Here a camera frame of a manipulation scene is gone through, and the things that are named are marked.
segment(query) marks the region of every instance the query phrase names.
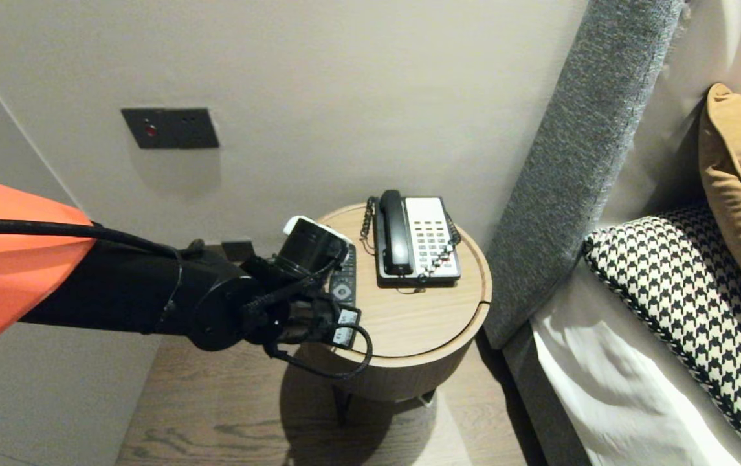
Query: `telephone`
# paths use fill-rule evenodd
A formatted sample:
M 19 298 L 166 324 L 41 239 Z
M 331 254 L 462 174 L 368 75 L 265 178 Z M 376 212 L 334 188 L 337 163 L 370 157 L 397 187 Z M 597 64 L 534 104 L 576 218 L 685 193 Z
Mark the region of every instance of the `telephone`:
M 373 222 L 379 287 L 453 286 L 459 280 L 459 232 L 440 197 L 402 197 L 388 190 L 368 198 L 362 239 Z

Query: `round wooden table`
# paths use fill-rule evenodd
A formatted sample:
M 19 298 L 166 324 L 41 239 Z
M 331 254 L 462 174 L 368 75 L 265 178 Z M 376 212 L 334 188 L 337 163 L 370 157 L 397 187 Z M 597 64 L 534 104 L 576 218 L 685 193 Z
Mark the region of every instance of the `round wooden table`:
M 397 401 L 432 392 L 459 366 L 480 330 L 491 303 L 491 272 L 482 251 L 458 227 L 456 248 L 461 278 L 452 288 L 381 289 L 376 286 L 373 236 L 359 241 L 364 204 L 329 213 L 319 222 L 352 239 L 356 245 L 356 307 L 361 324 L 373 339 L 370 366 L 349 381 L 334 381 L 343 392 L 371 400 Z M 302 354 L 317 368 L 344 372 L 355 368 L 365 350 L 357 335 L 353 349 L 306 344 Z

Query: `gray upholstered headboard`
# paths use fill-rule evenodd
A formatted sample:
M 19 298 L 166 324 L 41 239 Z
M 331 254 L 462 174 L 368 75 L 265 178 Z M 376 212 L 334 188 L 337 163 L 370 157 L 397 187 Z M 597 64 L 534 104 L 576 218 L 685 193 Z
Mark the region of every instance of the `gray upholstered headboard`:
M 632 143 L 683 0 L 590 0 L 488 260 L 502 348 L 574 268 Z

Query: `orange fabric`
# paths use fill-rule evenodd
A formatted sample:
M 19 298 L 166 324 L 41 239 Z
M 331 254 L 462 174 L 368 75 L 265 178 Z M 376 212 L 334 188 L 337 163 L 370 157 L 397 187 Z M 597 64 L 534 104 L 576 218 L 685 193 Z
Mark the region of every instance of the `orange fabric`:
M 91 225 L 81 210 L 0 185 L 0 219 Z M 0 235 L 0 333 L 65 281 L 93 239 Z

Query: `wooden floor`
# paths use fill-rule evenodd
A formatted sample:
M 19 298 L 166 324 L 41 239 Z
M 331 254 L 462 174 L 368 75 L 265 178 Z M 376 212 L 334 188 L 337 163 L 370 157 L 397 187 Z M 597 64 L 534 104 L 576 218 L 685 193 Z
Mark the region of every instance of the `wooden floor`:
M 338 427 L 326 380 L 269 360 L 247 343 L 211 353 L 166 337 L 116 464 L 512 466 L 526 460 L 503 386 L 475 344 L 429 405 L 353 399 L 348 425 Z

